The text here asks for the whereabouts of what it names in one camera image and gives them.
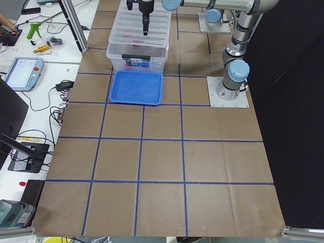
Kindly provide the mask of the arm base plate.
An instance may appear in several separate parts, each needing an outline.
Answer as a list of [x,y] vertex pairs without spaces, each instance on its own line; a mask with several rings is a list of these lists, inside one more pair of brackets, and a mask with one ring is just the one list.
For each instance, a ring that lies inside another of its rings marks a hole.
[[223,14],[220,22],[218,23],[209,23],[206,20],[205,13],[198,14],[199,20],[199,30],[201,33],[217,33],[217,34],[230,34],[230,26],[229,20],[227,19],[227,15]]
[[223,86],[223,77],[207,76],[207,87],[212,108],[249,108],[244,84],[236,91]]

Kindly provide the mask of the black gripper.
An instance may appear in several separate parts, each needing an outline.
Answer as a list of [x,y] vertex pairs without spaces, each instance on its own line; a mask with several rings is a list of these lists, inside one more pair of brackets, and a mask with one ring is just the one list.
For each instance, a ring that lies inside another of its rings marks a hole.
[[[154,0],[151,1],[138,1],[139,4],[139,11],[141,13],[152,13],[154,10]],[[129,11],[133,9],[133,1],[127,0],[127,8]]]

